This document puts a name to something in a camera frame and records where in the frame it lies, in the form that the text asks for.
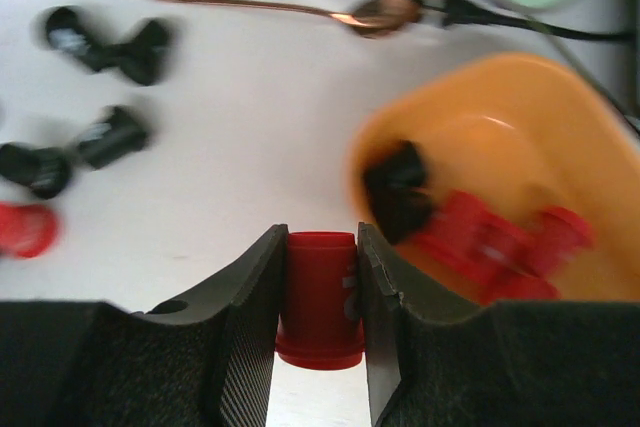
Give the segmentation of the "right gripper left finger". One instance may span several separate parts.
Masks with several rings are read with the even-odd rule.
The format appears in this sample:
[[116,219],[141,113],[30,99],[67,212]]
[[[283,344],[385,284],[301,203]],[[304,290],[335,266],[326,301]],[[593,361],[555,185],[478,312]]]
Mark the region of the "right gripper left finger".
[[5,426],[262,426],[284,284],[283,225],[147,313],[1,305]]

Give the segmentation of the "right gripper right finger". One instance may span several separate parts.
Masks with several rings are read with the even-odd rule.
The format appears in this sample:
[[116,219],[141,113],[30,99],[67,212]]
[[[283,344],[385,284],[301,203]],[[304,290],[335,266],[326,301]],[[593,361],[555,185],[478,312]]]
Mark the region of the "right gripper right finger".
[[358,227],[360,312],[375,426],[635,426],[639,307],[479,306]]

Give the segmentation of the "red capsule number two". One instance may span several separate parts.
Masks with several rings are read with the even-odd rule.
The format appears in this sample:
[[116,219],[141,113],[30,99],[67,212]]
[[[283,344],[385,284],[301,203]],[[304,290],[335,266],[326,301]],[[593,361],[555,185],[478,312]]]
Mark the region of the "red capsule number two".
[[415,235],[417,245],[436,261],[481,286],[514,267],[530,241],[523,228],[463,191],[452,192]]

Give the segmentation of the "orange storage basket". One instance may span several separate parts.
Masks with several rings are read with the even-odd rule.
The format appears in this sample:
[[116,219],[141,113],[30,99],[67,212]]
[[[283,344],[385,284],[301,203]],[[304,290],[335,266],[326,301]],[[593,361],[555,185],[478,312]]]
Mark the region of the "orange storage basket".
[[559,63],[501,53],[459,67],[388,103],[356,136],[347,190],[371,221],[364,170],[401,140],[417,144],[428,190],[482,198],[531,227],[539,210],[570,209],[595,233],[551,278],[567,300],[639,297],[639,144],[581,78]]

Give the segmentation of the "black capsule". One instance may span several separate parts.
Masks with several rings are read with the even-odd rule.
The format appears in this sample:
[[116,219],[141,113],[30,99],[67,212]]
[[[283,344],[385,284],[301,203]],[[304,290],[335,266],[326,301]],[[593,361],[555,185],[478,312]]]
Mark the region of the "black capsule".
[[127,42],[108,46],[102,54],[102,69],[116,68],[141,86],[157,84],[174,40],[173,29],[159,18],[148,19]]
[[110,106],[106,114],[87,127],[72,144],[76,158],[94,170],[144,150],[152,130],[144,119],[125,106]]
[[429,180],[426,161],[417,145],[408,140],[362,174],[368,205],[374,220],[391,245],[397,245],[422,230],[435,207],[422,191]]
[[60,148],[35,148],[17,143],[1,145],[1,177],[34,197],[50,200],[71,182],[73,167]]

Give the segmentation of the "red capsule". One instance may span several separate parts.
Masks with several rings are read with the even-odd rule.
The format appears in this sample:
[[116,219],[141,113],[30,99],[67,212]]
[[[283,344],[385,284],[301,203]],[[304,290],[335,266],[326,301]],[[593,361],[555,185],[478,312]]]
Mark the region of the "red capsule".
[[531,244],[521,266],[534,276],[548,278],[581,249],[594,244],[591,225],[572,210],[551,206],[539,212]]
[[307,231],[288,235],[284,304],[276,352],[296,367],[335,371],[358,365],[364,334],[357,311],[355,235]]
[[56,213],[41,204],[1,203],[1,253],[13,258],[35,258],[55,242]]

